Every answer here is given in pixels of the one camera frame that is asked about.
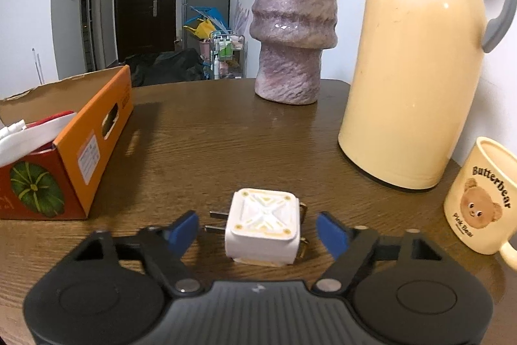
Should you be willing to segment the black bag on floor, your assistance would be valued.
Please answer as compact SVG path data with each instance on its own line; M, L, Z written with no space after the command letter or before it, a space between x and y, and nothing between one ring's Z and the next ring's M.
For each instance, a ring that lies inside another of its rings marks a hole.
M177 52L142 53L127 57L132 87L205 80L205 66L195 49Z

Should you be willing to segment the red white lint brush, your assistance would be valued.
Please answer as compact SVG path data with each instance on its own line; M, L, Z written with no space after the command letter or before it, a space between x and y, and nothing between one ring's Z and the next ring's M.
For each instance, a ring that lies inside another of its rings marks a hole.
M27 124L20 120L1 128L1 167L47 145L76 117L74 111L65 111Z

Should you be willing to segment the cream bear mug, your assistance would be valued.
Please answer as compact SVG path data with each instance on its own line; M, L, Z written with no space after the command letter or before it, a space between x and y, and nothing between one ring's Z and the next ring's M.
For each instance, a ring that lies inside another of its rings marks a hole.
M443 211L453 232L471 250L499 253L516 268L516 157L486 136L476 139L446 196Z

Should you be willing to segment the cream thermos jug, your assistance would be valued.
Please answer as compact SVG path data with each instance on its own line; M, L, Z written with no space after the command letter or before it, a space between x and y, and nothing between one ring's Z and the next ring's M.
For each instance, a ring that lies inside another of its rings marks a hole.
M389 185L434 187L470 111L482 60L505 37L516 0L365 0L339 145Z

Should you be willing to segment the dark entrance door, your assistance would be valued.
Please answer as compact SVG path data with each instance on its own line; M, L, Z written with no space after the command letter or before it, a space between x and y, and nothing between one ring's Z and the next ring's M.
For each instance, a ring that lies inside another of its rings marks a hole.
M169 52L177 39L176 0L115 0L117 55Z

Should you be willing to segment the red cardboard box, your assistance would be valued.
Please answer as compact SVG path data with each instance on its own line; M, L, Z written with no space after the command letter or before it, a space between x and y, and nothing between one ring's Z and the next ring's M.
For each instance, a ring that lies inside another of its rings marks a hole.
M84 73L1 101L4 125L53 128L38 146L1 160L1 218L85 220L133 110L129 67Z

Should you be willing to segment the white plug adapter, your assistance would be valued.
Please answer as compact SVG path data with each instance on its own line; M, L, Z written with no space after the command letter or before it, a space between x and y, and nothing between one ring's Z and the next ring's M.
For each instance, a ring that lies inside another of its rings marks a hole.
M209 213L225 225L203 230L223 235L225 254L236 263L282 267L305 256L309 241L301 227L307 211L293 193L245 187L233 193L228 212Z

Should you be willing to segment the pink ceramic vase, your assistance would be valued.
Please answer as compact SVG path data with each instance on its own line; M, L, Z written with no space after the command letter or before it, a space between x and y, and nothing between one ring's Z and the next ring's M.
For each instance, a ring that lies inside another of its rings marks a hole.
M337 0L255 0L250 35L260 42L255 93L289 105L317 101L322 51L337 44Z

